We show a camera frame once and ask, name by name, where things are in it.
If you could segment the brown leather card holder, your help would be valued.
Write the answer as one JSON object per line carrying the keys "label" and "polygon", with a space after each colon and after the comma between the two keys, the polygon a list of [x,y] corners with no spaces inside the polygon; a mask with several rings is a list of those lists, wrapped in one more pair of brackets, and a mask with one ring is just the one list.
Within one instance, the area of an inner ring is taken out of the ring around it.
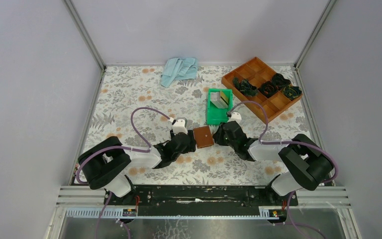
{"label": "brown leather card holder", "polygon": [[201,126],[193,129],[196,147],[198,149],[206,148],[214,145],[214,140],[209,126]]}

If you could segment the silver credit card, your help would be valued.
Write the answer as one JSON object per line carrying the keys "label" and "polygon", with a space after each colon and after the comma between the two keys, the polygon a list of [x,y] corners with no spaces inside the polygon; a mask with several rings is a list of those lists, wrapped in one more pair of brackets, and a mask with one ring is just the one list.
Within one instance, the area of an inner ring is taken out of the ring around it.
{"label": "silver credit card", "polygon": [[214,104],[218,109],[228,108],[228,103],[226,103],[222,97],[221,92],[211,92],[210,93],[210,102]]}

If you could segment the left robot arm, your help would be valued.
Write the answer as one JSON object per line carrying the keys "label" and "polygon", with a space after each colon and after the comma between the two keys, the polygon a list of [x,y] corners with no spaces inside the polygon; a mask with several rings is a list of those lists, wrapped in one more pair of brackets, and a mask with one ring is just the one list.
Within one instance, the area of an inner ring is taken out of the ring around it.
{"label": "left robot arm", "polygon": [[105,189],[124,205],[134,200],[133,184],[123,173],[128,167],[160,169],[171,165],[180,155],[196,150],[192,130],[174,134],[165,142],[145,147],[123,145],[111,136],[78,158],[76,180],[92,190]]}

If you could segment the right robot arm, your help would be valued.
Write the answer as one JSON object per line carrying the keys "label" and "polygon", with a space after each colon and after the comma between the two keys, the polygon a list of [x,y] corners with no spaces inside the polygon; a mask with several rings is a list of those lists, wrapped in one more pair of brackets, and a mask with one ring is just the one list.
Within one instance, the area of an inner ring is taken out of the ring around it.
{"label": "right robot arm", "polygon": [[304,134],[288,141],[263,141],[248,137],[239,123],[222,123],[213,135],[214,142],[231,147],[246,161],[281,161],[286,173],[275,177],[265,192],[268,203],[278,205],[285,195],[299,189],[314,191],[328,180],[331,171],[337,172],[332,157]]}

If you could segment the green plastic basket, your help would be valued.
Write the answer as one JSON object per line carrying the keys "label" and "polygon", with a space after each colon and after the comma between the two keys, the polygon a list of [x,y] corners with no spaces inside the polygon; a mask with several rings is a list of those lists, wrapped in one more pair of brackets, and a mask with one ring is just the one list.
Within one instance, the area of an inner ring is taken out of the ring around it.
{"label": "green plastic basket", "polygon": [[[220,109],[211,102],[211,94],[223,92],[229,99],[228,107]],[[216,89],[209,88],[207,93],[207,105],[206,105],[206,124],[207,125],[219,125],[222,122],[228,121],[227,112],[233,107],[233,92],[231,89]]]}

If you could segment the dark rolled sock left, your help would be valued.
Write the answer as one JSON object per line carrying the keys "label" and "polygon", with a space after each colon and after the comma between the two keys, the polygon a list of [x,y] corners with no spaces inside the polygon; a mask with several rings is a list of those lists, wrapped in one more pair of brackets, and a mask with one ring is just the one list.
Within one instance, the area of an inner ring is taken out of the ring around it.
{"label": "dark rolled sock left", "polygon": [[258,88],[251,85],[247,79],[239,80],[235,77],[232,80],[234,87],[244,96],[246,97],[254,97],[258,93]]}

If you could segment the dark rolled sock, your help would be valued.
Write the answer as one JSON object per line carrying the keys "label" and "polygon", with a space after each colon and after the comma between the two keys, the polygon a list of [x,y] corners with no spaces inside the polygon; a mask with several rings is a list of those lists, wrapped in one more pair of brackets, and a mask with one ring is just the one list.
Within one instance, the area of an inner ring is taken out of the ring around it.
{"label": "dark rolled sock", "polygon": [[239,80],[235,77],[232,80],[234,87],[244,96],[246,97],[254,97],[258,93],[258,88],[251,85],[247,79]]}
{"label": "dark rolled sock", "polygon": [[258,91],[265,96],[266,98],[270,98],[271,96],[275,95],[278,90],[277,88],[272,84],[271,81],[264,82],[259,88]]}
{"label": "dark rolled sock", "polygon": [[282,89],[282,94],[293,101],[302,95],[302,90],[298,86],[288,85]]}
{"label": "dark rolled sock", "polygon": [[283,88],[291,84],[289,79],[286,79],[282,74],[276,73],[272,76],[272,84],[277,88],[278,91],[281,91]]}

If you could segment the floral table mat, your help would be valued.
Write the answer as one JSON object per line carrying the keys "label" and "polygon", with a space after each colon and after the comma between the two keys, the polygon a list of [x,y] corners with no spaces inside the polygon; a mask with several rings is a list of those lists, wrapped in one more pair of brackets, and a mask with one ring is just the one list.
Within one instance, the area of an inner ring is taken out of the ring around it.
{"label": "floral table mat", "polygon": [[160,84],[161,66],[110,66],[106,69],[92,113],[84,151],[109,137],[147,147],[171,139],[168,118],[185,118],[196,150],[180,155],[162,169],[133,163],[125,174],[134,184],[266,185],[286,171],[279,161],[244,161],[229,146],[213,143],[217,126],[206,122],[210,89],[232,66],[202,66],[193,80]]}

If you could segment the orange compartment tray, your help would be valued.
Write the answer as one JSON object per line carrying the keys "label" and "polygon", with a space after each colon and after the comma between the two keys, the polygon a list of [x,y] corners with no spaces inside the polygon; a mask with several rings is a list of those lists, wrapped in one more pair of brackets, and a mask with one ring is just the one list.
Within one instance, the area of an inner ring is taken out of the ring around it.
{"label": "orange compartment tray", "polygon": [[252,101],[245,105],[262,121],[271,122],[303,95],[300,87],[258,57],[224,75],[221,82],[240,101]]}

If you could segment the dark rolled sock middle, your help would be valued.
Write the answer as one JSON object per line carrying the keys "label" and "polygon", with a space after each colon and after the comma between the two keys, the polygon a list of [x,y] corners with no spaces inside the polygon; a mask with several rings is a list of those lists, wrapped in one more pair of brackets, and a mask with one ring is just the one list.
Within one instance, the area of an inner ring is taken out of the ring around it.
{"label": "dark rolled sock middle", "polygon": [[272,84],[271,81],[264,82],[259,88],[258,91],[265,96],[266,98],[270,98],[271,96],[275,95],[278,90],[277,88]]}

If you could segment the dark rolled sock top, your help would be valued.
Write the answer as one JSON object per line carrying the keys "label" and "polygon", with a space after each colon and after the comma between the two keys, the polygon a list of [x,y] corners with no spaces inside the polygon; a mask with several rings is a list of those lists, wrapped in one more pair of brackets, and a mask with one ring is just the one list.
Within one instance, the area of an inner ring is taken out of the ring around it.
{"label": "dark rolled sock top", "polygon": [[281,91],[283,88],[291,84],[289,79],[286,79],[282,74],[276,73],[272,76],[272,84],[277,88],[278,91]]}

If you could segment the light blue cloth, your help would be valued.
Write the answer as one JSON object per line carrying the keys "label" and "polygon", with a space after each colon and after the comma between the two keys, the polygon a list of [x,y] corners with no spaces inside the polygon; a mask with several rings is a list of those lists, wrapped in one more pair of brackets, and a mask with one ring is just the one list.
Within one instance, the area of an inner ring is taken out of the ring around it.
{"label": "light blue cloth", "polygon": [[161,85],[169,87],[173,81],[191,80],[197,77],[198,60],[193,57],[169,59],[161,74]]}

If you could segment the dark rolled sock right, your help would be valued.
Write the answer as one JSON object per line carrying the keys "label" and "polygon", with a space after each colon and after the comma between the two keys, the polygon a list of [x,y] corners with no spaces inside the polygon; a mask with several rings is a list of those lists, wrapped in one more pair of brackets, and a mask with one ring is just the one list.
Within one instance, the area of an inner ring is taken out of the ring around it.
{"label": "dark rolled sock right", "polygon": [[282,94],[293,101],[302,95],[302,90],[298,86],[288,85],[282,89]]}

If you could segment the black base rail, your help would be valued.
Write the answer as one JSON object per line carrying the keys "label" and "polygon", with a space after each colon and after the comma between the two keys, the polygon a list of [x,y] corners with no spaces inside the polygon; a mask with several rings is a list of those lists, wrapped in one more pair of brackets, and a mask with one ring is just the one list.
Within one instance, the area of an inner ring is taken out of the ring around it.
{"label": "black base rail", "polygon": [[139,185],[123,197],[105,193],[110,206],[132,206],[139,216],[259,216],[261,208],[278,213],[297,206],[296,195],[278,196],[257,186]]}

